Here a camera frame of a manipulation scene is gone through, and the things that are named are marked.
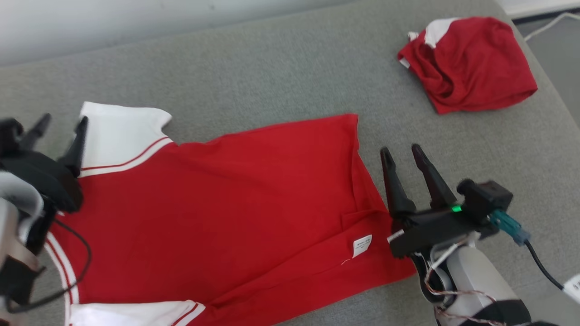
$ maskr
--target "cable connector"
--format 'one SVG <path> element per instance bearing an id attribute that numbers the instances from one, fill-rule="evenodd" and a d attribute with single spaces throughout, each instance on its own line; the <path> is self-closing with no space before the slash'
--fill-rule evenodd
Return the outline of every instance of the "cable connector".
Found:
<path id="1" fill-rule="evenodd" d="M 521 228 L 521 224 L 509 216 L 506 212 L 496 209 L 490 214 L 490 222 L 498 229 L 508 233 L 513 241 L 520 247 L 525 245 L 532 236 Z"/>

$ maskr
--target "white tag on cable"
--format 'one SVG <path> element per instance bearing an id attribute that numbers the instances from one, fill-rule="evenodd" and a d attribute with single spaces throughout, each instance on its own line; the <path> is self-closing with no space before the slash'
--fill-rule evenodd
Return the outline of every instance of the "white tag on cable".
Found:
<path id="1" fill-rule="evenodd" d="M 564 284 L 564 293 L 580 304 L 580 274 L 569 279 Z"/>
<path id="2" fill-rule="evenodd" d="M 368 236 L 366 236 L 364 238 L 360 238 L 358 240 L 355 240 L 353 242 L 353 258 L 355 258 L 356 256 L 360 255 L 361 253 L 367 251 L 368 246 L 371 245 L 371 240 L 372 240 L 372 234 L 369 234 Z"/>
<path id="3" fill-rule="evenodd" d="M 396 238 L 399 238 L 403 234 L 405 234 L 405 231 L 403 229 L 401 229 L 401 230 L 391 234 L 391 236 L 387 238 L 387 242 L 391 243 L 391 241 L 395 240 Z"/>

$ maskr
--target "folded red cloth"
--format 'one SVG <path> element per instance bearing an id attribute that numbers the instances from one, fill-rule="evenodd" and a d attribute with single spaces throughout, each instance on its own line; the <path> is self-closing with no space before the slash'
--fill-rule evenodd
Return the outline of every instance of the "folded red cloth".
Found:
<path id="1" fill-rule="evenodd" d="M 398 59 L 439 114 L 504 108 L 538 90 L 512 28 L 495 18 L 438 19 L 409 38 Z"/>

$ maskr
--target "white cable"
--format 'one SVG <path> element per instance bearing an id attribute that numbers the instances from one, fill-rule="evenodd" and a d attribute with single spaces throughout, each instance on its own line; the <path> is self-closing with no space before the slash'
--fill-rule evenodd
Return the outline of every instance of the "white cable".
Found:
<path id="1" fill-rule="evenodd" d="M 524 41 L 529 41 L 532 37 L 547 31 L 548 29 L 552 28 L 554 25 L 556 25 L 560 20 L 562 20 L 563 18 L 568 17 L 568 18 L 572 18 L 572 19 L 576 19 L 576 20 L 580 20 L 580 16 L 578 15 L 574 15 L 572 13 L 569 12 L 565 12 L 560 14 L 558 17 L 556 17 L 554 20 L 552 20 L 550 23 L 548 23 L 546 26 L 541 27 L 531 33 L 529 33 L 526 37 L 524 37 Z"/>

